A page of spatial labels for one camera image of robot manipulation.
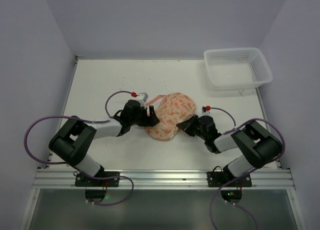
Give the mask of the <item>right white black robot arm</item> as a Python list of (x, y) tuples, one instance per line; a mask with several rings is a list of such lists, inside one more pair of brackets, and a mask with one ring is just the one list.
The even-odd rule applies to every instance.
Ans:
[(284, 148), (284, 144), (266, 128), (259, 119), (250, 119), (240, 127), (227, 133), (219, 133), (211, 115), (194, 115), (176, 126), (190, 137), (204, 140), (206, 148), (214, 154), (238, 148), (241, 155), (223, 169), (223, 182), (235, 186), (241, 176), (260, 169), (274, 161)]

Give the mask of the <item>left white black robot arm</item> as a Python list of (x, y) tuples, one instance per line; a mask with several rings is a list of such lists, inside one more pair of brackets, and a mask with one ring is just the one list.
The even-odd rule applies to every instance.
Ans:
[(123, 109), (106, 121), (86, 122), (76, 116), (70, 117), (50, 140), (49, 149), (86, 176), (92, 186), (104, 180), (104, 168), (95, 161), (88, 150), (93, 140), (105, 137), (120, 137), (132, 126), (154, 127), (160, 120), (152, 105), (146, 107), (141, 100), (128, 100)]

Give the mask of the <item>floral mesh laundry bag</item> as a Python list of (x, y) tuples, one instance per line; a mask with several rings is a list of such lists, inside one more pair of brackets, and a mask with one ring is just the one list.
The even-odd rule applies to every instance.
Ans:
[(196, 112), (195, 102), (186, 94), (174, 92), (158, 95), (146, 103), (151, 106), (161, 100), (155, 114), (159, 123), (153, 127), (146, 127), (145, 132), (157, 141), (170, 141), (179, 131), (177, 124), (189, 120)]

